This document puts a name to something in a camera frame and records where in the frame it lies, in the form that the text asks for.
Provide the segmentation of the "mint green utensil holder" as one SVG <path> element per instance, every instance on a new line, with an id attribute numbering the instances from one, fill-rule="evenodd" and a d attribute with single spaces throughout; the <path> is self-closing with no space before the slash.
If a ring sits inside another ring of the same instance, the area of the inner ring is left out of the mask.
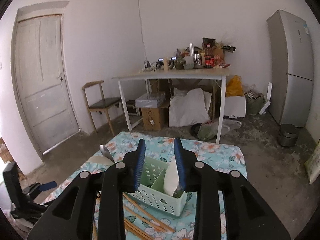
<path id="1" fill-rule="evenodd" d="M 180 198 L 165 193 L 164 178 L 168 167 L 168 163 L 146 156 L 140 186 L 135 193 L 128 195 L 171 216 L 180 217 L 187 202 L 187 193 L 183 192 Z"/>

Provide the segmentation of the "metal spoon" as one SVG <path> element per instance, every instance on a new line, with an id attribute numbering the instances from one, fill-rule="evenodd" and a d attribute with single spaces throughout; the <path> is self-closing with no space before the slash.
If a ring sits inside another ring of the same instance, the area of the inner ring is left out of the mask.
<path id="1" fill-rule="evenodd" d="M 108 148 L 105 145 L 100 145 L 99 148 L 102 155 L 106 157 L 108 160 L 110 160 L 112 163 L 114 163 L 114 159 L 111 153 L 109 152 Z"/>

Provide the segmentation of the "yellow plastic bag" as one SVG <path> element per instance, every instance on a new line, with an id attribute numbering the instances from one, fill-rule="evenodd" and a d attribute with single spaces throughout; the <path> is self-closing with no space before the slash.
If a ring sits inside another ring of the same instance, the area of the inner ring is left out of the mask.
<path id="1" fill-rule="evenodd" d="M 241 77 L 234 75 L 226 85 L 226 97 L 244 96 Z"/>

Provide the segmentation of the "cream plastic soup ladle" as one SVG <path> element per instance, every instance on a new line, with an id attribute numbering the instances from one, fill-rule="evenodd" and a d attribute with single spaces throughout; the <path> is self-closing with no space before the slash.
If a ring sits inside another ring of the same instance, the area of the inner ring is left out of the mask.
<path id="1" fill-rule="evenodd" d="M 114 164 L 113 161 L 111 161 L 110 159 L 108 159 L 103 155 L 94 155 L 90 157 L 88 161 L 91 163 L 96 163 L 96 164 L 105 165 L 105 166 L 111 166 Z"/>

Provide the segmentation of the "floral blue tablecloth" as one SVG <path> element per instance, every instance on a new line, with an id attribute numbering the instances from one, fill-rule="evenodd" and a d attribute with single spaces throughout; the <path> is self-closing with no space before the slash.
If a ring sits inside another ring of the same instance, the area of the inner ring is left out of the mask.
<path id="1" fill-rule="evenodd" d="M 106 147 L 111 152 L 114 160 L 120 161 L 123 159 L 125 153 L 137 148 L 140 139 L 145 140 L 147 156 L 168 163 L 174 160 L 174 139 L 168 137 L 153 137 L 138 132 L 120 132 L 106 144 Z M 207 163 L 213 169 L 225 173 L 229 173 L 231 170 L 238 170 L 243 176 L 247 175 L 244 155 L 237 146 L 188 139 L 182 139 L 181 142 L 185 149 L 195 153 L 199 161 Z M 106 169 L 107 166 L 105 165 L 95 164 L 89 161 L 84 162 L 80 168 L 54 190 L 45 201 L 48 202 L 57 198 L 81 171 L 99 173 Z M 145 214 L 137 210 L 127 199 L 124 200 L 124 204 L 133 212 L 145 217 Z M 196 211 L 195 193 L 189 193 L 187 195 L 186 205 L 179 218 L 174 218 L 144 204 L 141 204 L 140 207 L 153 215 L 153 218 L 145 217 L 145 219 L 164 228 L 166 232 L 161 232 L 149 226 L 126 210 L 124 216 L 153 239 L 192 239 Z"/>

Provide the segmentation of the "red cola bottles pack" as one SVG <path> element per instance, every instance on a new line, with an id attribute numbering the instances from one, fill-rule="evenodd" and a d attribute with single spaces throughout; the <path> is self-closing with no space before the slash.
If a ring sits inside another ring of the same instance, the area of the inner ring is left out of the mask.
<path id="1" fill-rule="evenodd" d="M 204 64 L 206 68 L 214 68 L 215 66 L 214 49 L 210 44 L 207 44 L 204 49 Z"/>

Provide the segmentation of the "wooden chair dark seat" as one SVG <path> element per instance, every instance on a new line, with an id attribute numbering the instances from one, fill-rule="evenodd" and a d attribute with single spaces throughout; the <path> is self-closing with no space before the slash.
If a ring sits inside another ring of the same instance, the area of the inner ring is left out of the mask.
<path id="1" fill-rule="evenodd" d="M 84 84 L 82 86 L 82 92 L 83 92 L 83 95 L 84 95 L 84 99 L 85 99 L 85 103 L 86 103 L 86 109 L 87 109 L 87 112 L 89 114 L 89 117 L 90 117 L 90 120 L 91 120 L 91 124 L 93 126 L 93 129 L 95 131 L 95 133 L 97 133 L 97 128 L 95 126 L 95 123 L 94 123 L 94 120 L 93 120 L 93 117 L 92 117 L 92 112 L 97 112 L 99 114 L 105 114 L 106 115 L 106 118 L 107 118 L 107 123 L 110 127 L 110 130 L 112 132 L 112 135 L 115 137 L 116 136 L 116 133 L 113 129 L 113 125 L 112 125 L 112 121 L 111 121 L 111 118 L 110 118 L 110 115 L 109 115 L 109 109 L 111 109 L 112 107 L 121 107 L 121 109 L 124 111 L 124 106 L 123 106 L 123 103 L 121 102 L 121 97 L 111 97 L 111 98 L 106 98 L 104 96 L 104 91 L 103 91 L 103 86 L 102 84 L 104 83 L 103 80 L 99 80 L 99 81 L 92 81 L 92 82 L 88 82 L 86 84 Z M 96 86 L 98 85 L 99 88 L 100 88 L 100 94 L 101 94 L 101 100 L 99 100 L 98 102 L 92 104 L 92 105 L 89 105 L 88 103 L 88 98 L 87 98 L 87 94 L 86 94 L 86 89 L 88 88 L 91 88 L 93 86 Z"/>

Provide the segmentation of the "silver refrigerator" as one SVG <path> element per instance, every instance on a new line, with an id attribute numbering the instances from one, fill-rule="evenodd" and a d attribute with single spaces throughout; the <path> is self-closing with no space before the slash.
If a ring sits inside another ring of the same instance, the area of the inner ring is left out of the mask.
<path id="1" fill-rule="evenodd" d="M 313 95 L 313 48 L 307 23 L 277 10 L 267 19 L 272 56 L 269 110 L 278 124 L 304 127 Z"/>

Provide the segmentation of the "green bag on floor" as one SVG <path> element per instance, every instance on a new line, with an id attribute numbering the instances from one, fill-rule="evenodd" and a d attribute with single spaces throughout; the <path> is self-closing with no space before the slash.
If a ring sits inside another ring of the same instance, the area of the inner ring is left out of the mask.
<path id="1" fill-rule="evenodd" d="M 265 97 L 259 93 L 256 96 L 245 95 L 246 97 L 246 114 L 257 115 L 265 104 Z"/>

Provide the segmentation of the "white wooden side table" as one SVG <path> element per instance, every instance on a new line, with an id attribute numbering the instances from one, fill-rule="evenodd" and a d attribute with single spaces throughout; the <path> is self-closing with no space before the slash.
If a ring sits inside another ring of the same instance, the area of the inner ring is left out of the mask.
<path id="1" fill-rule="evenodd" d="M 124 105 L 124 115 L 127 123 L 127 127 L 131 132 L 134 127 L 136 127 L 142 120 L 136 121 L 131 124 L 129 114 L 126 109 L 125 93 L 121 86 L 122 81 L 134 81 L 134 80 L 144 80 L 146 85 L 146 91 L 149 93 L 148 80 L 155 79 L 200 79 L 200 80 L 221 80 L 221 100 L 220 100 L 220 114 L 219 123 L 217 129 L 216 143 L 220 143 L 222 134 L 222 124 L 223 116 L 225 111 L 225 99 L 226 99 L 226 78 L 230 75 L 230 70 L 228 68 L 222 69 L 191 69 L 191 70 L 152 70 L 143 71 L 140 70 L 136 73 L 126 74 L 123 76 L 116 76 L 113 79 L 117 80 L 121 103 Z"/>

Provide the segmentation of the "white rice paddle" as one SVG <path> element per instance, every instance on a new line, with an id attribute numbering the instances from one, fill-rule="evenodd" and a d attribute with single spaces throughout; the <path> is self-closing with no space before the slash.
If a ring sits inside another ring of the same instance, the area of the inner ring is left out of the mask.
<path id="1" fill-rule="evenodd" d="M 173 196 L 179 185 L 179 176 L 176 161 L 172 161 L 166 169 L 164 176 L 164 193 Z"/>

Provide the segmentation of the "white sack under table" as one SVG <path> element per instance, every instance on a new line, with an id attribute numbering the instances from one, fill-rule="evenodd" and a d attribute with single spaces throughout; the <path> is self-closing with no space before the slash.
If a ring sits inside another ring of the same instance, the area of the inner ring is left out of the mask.
<path id="1" fill-rule="evenodd" d="M 209 121 L 211 100 L 212 94 L 201 88 L 189 91 L 174 88 L 174 96 L 170 98 L 169 127 L 191 126 Z"/>

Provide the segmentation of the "rice bag white green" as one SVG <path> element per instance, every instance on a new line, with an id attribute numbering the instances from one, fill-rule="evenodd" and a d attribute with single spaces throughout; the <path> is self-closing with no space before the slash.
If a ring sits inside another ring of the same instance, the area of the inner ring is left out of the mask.
<path id="1" fill-rule="evenodd" d="M 320 144 L 318 142 L 311 157 L 304 164 L 309 184 L 313 184 L 320 174 Z"/>

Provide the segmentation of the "white box under table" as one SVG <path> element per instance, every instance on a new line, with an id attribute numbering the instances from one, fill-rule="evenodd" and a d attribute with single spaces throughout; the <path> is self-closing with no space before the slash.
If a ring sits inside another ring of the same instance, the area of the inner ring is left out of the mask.
<path id="1" fill-rule="evenodd" d="M 225 98 L 224 116 L 229 118 L 245 118 L 246 117 L 246 97 L 245 96 L 229 96 Z"/>

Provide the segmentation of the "white panel door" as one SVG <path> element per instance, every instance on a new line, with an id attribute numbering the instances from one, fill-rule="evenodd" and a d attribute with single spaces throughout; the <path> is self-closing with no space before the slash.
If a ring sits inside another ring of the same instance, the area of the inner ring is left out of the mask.
<path id="1" fill-rule="evenodd" d="M 61 15 L 18 22 L 14 63 L 25 119 L 46 153 L 79 130 L 65 81 Z"/>

